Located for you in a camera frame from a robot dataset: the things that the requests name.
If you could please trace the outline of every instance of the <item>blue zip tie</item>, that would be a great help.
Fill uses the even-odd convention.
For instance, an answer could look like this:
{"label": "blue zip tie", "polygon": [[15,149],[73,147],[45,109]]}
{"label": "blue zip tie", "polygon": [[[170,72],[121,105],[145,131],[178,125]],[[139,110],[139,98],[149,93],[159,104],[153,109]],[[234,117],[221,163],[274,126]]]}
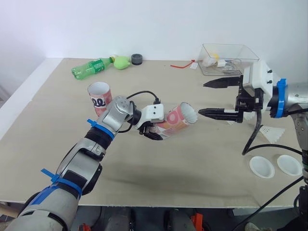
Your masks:
{"label": "blue zip tie", "polygon": [[79,193],[79,196],[82,195],[82,190],[81,188],[76,185],[75,183],[69,181],[69,180],[66,180],[66,179],[63,179],[63,178],[60,178],[60,175],[58,174],[53,174],[52,172],[49,172],[47,169],[43,168],[41,170],[42,173],[46,174],[47,176],[49,176],[51,178],[51,182],[52,183],[56,183],[56,182],[60,182],[60,183],[63,183],[63,184],[66,184],[70,187],[72,187],[73,189],[75,189],[78,193]]}
{"label": "blue zip tie", "polygon": [[280,81],[277,82],[278,88],[278,106],[277,106],[277,113],[275,118],[281,118],[283,115],[284,110],[284,98],[285,98],[285,86],[287,85],[286,79],[282,78]]}
{"label": "blue zip tie", "polygon": [[114,134],[111,131],[109,131],[107,128],[103,127],[102,125],[97,124],[96,121],[88,119],[87,122],[90,123],[92,127],[96,127],[99,130],[106,132],[111,137],[112,140],[115,138]]}

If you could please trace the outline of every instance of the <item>paper cup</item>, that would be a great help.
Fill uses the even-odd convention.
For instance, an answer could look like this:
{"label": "paper cup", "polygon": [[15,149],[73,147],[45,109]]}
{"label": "paper cup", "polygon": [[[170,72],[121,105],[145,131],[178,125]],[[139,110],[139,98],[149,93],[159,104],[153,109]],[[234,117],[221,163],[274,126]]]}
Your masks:
{"label": "paper cup", "polygon": [[105,82],[96,82],[88,87],[88,93],[93,102],[95,112],[99,117],[112,101],[110,87]]}
{"label": "paper cup", "polygon": [[165,115],[164,122],[155,123],[150,128],[150,132],[157,133],[163,139],[166,139],[196,121],[197,113],[195,110],[188,103],[182,102]]}

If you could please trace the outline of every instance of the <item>green plastic bottle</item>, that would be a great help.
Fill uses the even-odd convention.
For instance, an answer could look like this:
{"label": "green plastic bottle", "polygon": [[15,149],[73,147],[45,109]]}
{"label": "green plastic bottle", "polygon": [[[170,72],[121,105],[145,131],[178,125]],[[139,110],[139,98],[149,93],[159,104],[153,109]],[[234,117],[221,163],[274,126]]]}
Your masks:
{"label": "green plastic bottle", "polygon": [[113,62],[114,59],[112,57],[106,59],[96,59],[82,66],[74,67],[72,69],[72,74],[76,79],[84,79],[89,75],[93,75],[99,73],[100,71],[103,71]]}

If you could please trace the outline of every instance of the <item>red object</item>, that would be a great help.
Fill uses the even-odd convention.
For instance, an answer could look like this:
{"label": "red object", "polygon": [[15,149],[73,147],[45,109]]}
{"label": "red object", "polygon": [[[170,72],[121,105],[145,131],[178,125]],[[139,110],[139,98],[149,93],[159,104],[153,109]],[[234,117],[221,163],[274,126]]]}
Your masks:
{"label": "red object", "polygon": [[203,220],[202,214],[196,213],[196,215],[191,216],[191,220],[193,222],[194,227],[196,228],[196,231],[204,231],[202,227],[202,220]]}
{"label": "red object", "polygon": [[174,65],[170,65],[171,67],[175,67],[175,68],[181,68],[181,69],[183,69],[183,68],[186,68],[186,67],[188,67],[190,64],[192,64],[192,63],[194,63],[194,59],[192,59],[191,60],[191,62],[189,63],[189,64],[187,64],[186,66],[174,66]]}
{"label": "red object", "polygon": [[91,227],[83,223],[78,227],[78,231],[91,231]]}

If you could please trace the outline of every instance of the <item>clear plastic container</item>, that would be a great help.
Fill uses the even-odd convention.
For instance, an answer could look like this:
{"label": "clear plastic container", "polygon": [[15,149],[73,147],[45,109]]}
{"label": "clear plastic container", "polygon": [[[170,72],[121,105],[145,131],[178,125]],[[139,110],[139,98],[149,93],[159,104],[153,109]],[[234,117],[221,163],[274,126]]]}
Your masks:
{"label": "clear plastic container", "polygon": [[203,44],[198,63],[206,76],[238,76],[259,58],[245,45]]}

